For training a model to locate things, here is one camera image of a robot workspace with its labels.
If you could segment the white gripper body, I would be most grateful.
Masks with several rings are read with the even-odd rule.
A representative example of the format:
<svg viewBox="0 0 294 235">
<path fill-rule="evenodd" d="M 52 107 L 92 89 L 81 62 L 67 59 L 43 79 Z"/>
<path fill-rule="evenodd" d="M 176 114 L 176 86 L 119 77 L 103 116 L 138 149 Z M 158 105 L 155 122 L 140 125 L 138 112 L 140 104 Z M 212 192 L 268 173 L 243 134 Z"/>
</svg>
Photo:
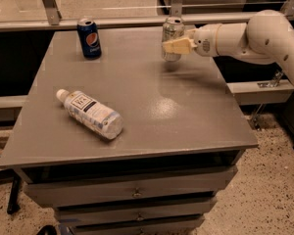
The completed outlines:
<svg viewBox="0 0 294 235">
<path fill-rule="evenodd" d="M 206 24 L 195 29 L 194 43 L 196 44 L 195 52 L 203 57 L 216 57 L 218 31 L 220 23 Z"/>
</svg>

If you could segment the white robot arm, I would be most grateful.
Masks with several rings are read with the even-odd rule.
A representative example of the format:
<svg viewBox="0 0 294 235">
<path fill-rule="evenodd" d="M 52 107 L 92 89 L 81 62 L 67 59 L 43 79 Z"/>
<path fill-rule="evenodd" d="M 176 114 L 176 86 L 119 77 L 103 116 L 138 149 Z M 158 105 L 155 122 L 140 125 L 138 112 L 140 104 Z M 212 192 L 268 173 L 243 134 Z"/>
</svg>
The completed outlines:
<svg viewBox="0 0 294 235">
<path fill-rule="evenodd" d="M 212 23 L 164 41 L 163 50 L 203 57 L 229 56 L 259 65 L 277 63 L 294 86 L 294 28 L 273 10 L 256 13 L 247 23 Z"/>
</svg>

